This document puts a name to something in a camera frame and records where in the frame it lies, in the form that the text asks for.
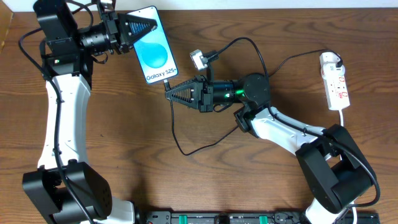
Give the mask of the blue Galaxy smartphone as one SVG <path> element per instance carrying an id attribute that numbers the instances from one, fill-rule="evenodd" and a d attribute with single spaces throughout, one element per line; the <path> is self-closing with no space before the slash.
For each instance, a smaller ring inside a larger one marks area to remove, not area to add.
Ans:
<path id="1" fill-rule="evenodd" d="M 134 43 L 134 49 L 146 83 L 151 84 L 178 75 L 177 65 L 167 40 L 159 13 L 149 6 L 129 15 L 154 19 L 157 27 Z"/>

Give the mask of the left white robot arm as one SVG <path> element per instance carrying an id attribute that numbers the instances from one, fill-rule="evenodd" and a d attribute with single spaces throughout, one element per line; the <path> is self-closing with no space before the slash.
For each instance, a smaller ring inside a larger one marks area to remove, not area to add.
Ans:
<path id="1" fill-rule="evenodd" d="M 70 2 L 37 1 L 41 62 L 49 110 L 37 169 L 22 187 L 47 223 L 145 223 L 130 201 L 114 198 L 105 178 L 88 162 L 86 111 L 93 65 L 100 55 L 125 54 L 158 28 L 154 19 L 117 13 L 114 1 L 95 1 L 100 23 L 78 27 Z"/>

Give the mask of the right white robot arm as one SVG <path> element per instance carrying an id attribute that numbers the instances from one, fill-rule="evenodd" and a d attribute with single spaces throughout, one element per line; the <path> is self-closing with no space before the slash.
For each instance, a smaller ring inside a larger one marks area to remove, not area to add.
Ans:
<path id="1" fill-rule="evenodd" d="M 376 174 L 347 129 L 311 126 L 282 114 L 271 106 L 268 78 L 260 73 L 239 80 L 214 80 L 198 75 L 174 87 L 165 85 L 165 97 L 200 112 L 216 106 L 242 103 L 234 113 L 237 127 L 256 138 L 271 141 L 298 160 L 314 196 L 304 215 L 309 223 L 333 223 L 347 210 L 359 207 L 355 200 L 371 187 L 375 198 L 362 203 L 370 207 L 379 201 Z"/>

